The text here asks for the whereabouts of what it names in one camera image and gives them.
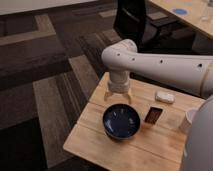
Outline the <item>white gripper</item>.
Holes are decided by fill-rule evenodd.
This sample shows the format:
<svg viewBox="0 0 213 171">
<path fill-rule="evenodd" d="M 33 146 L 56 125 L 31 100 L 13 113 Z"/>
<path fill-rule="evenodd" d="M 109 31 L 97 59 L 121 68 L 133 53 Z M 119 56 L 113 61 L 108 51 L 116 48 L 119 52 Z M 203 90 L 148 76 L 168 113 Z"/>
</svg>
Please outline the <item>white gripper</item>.
<svg viewBox="0 0 213 171">
<path fill-rule="evenodd" d="M 130 78 L 128 71 L 110 71 L 108 80 L 109 90 L 105 91 L 104 101 L 107 101 L 114 93 L 124 93 L 123 97 L 128 100 L 129 104 L 132 104 L 131 92 L 128 92 L 129 88 Z"/>
</svg>

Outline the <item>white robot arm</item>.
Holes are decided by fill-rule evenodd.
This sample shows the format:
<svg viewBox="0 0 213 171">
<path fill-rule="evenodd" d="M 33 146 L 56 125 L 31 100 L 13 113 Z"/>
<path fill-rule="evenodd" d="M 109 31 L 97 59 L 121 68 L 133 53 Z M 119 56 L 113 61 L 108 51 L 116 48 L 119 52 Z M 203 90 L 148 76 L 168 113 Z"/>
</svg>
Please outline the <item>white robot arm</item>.
<svg viewBox="0 0 213 171">
<path fill-rule="evenodd" d="M 140 53 L 134 41 L 124 39 L 106 47 L 101 58 L 111 92 L 128 92 L 134 72 L 204 99 L 187 135 L 180 171 L 213 171 L 213 55 Z"/>
</svg>

